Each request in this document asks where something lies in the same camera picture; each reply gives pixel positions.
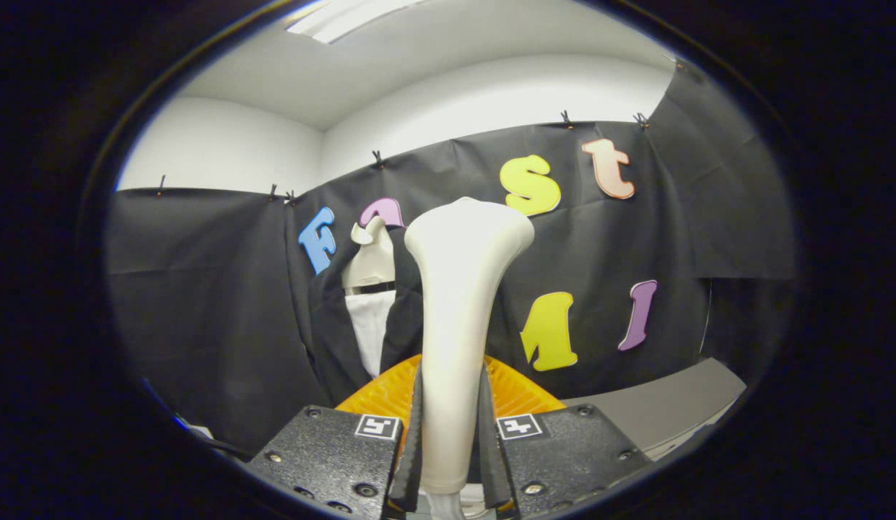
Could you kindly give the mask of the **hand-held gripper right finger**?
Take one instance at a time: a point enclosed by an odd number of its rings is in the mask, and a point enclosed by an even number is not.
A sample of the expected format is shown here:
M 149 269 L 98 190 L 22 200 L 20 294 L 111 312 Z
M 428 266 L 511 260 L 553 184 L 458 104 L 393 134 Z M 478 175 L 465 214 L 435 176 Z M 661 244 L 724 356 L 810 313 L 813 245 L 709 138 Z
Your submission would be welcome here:
M 500 519 L 543 519 L 602 499 L 651 460 L 592 404 L 566 405 L 487 357 L 479 391 L 485 505 Z

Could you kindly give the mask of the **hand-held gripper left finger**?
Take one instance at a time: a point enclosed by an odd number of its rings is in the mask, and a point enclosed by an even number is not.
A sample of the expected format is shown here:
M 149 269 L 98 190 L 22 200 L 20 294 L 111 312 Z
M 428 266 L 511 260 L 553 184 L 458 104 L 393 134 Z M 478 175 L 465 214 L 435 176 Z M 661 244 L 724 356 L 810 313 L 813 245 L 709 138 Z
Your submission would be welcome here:
M 422 375 L 411 357 L 335 408 L 303 408 L 247 467 L 296 499 L 356 519 L 402 519 L 422 471 Z

